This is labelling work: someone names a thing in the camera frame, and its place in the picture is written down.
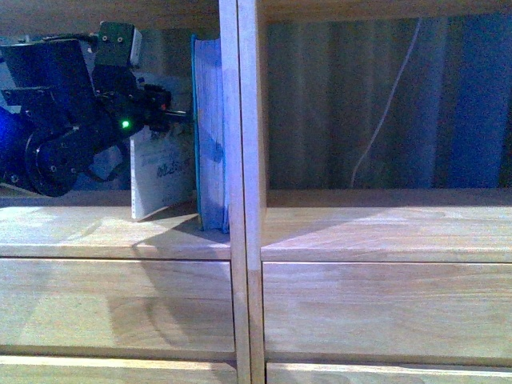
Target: wire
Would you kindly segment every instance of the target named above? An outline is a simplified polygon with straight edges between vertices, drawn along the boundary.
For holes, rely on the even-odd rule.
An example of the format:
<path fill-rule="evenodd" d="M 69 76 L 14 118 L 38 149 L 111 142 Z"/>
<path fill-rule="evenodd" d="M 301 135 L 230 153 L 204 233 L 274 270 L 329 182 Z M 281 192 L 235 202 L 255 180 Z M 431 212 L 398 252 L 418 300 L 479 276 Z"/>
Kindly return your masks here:
<path fill-rule="evenodd" d="M 394 93 L 397 90 L 398 83 L 400 82 L 400 78 L 402 77 L 403 71 L 407 66 L 407 63 L 409 62 L 410 56 L 413 53 L 414 46 L 416 45 L 416 41 L 418 40 L 419 31 L 422 27 L 422 18 L 418 19 L 418 23 L 416 24 L 416 31 L 414 32 L 413 38 L 410 41 L 409 49 L 407 50 L 407 54 L 403 59 L 402 66 L 400 67 L 400 70 L 398 71 L 398 75 L 396 79 L 394 80 L 393 88 L 391 88 L 390 96 L 387 99 L 386 108 L 384 109 L 384 113 L 382 114 L 381 120 L 378 122 L 377 129 L 375 129 L 374 135 L 371 137 L 370 142 L 368 143 L 368 146 L 366 147 L 365 151 L 363 152 L 362 156 L 359 158 L 357 164 L 354 167 L 354 170 L 352 172 L 352 179 L 350 180 L 350 188 L 354 188 L 355 179 L 358 174 L 359 167 L 361 166 L 362 161 L 365 159 L 365 157 L 370 152 L 370 149 L 372 145 L 375 142 L 375 139 L 377 138 L 378 133 L 380 132 L 382 125 L 384 124 L 384 121 L 386 120 L 387 114 L 390 111 L 391 103 L 393 101 Z"/>

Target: white book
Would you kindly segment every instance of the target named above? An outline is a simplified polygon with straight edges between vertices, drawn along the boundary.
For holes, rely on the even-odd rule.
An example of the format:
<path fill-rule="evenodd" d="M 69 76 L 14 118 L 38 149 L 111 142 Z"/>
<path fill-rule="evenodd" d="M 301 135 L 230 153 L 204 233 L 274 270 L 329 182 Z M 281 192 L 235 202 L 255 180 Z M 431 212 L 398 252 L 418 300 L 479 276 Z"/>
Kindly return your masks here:
<path fill-rule="evenodd" d="M 158 79 L 145 74 L 146 82 L 172 93 L 173 107 L 186 110 L 190 87 L 186 79 Z M 174 124 L 167 133 L 149 127 L 130 138 L 132 218 L 142 220 L 169 206 L 189 201 L 195 188 L 192 129 Z"/>

